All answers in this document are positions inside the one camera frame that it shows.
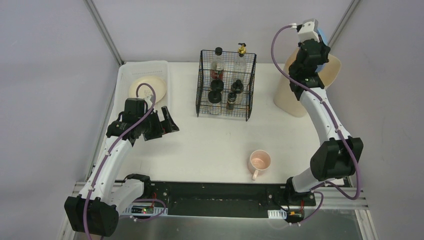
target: red wire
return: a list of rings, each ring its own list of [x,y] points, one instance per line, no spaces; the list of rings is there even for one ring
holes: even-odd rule
[[[156,192],[154,192],[153,194],[152,194],[152,196],[153,196],[153,199],[156,199]],[[155,204],[155,201],[152,201],[151,202],[151,205],[150,205],[150,208],[153,208],[153,205]]]
[[[302,212],[304,208],[305,208],[305,202],[302,200],[300,201],[300,212]]]

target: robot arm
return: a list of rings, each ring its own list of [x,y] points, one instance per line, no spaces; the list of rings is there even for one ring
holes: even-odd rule
[[[296,82],[308,87],[316,94],[290,83],[290,88],[298,101],[305,107],[318,133],[321,146],[312,156],[310,167],[299,175],[287,180],[285,193],[286,200],[296,202],[305,197],[315,186],[334,179],[351,176],[355,173],[355,167],[349,156],[338,131],[345,137],[347,144],[353,151],[356,160],[359,160],[364,147],[360,138],[353,138],[342,124],[337,128],[333,124],[332,117],[340,123],[327,98],[324,84],[322,83],[317,68],[327,63],[330,47],[326,46],[318,32],[316,19],[309,19],[297,26],[300,39],[299,51],[296,60],[289,67],[289,75]],[[328,113],[322,101],[333,113]]]
[[[107,127],[105,146],[90,178],[78,193],[78,196],[69,196],[64,204],[66,214],[74,231],[85,232],[83,224],[84,204],[90,191],[91,195],[87,208],[89,232],[106,237],[111,236],[115,231],[119,215],[125,208],[135,199],[142,197],[142,195],[150,195],[150,178],[139,174],[127,176],[122,187],[116,192],[112,192],[112,187],[121,165],[130,149],[134,146],[136,139],[143,135],[144,140],[148,141],[161,138],[164,134],[179,131],[179,128],[171,118],[168,108],[164,106],[162,107],[163,121],[159,120],[157,111],[152,111],[145,117],[144,121],[116,142],[121,134],[147,114],[149,103],[151,105],[149,100],[128,98],[125,101],[124,111],[119,114],[116,121],[113,121]],[[108,156],[107,160],[101,166],[100,163],[105,156]]]

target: pink mug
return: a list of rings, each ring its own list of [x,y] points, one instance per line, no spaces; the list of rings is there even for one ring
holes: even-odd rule
[[[263,174],[271,165],[271,157],[264,150],[256,150],[250,155],[250,159],[247,163],[247,168],[253,174],[252,180],[256,180],[256,177]]]

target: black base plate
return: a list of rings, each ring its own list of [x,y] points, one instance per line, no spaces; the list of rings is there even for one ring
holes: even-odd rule
[[[288,204],[285,184],[203,183],[152,181],[151,190],[166,203],[168,215],[197,217],[268,218],[268,210]],[[315,206],[312,193],[303,199]],[[300,206],[301,201],[291,206]]]

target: mug handle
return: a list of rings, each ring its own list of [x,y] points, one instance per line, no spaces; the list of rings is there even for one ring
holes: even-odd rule
[[[258,176],[258,173],[259,173],[259,171],[258,171],[258,170],[255,170],[255,171],[254,171],[253,176],[252,176],[252,180],[253,180],[253,181],[255,181],[255,180],[256,180],[256,177]]]

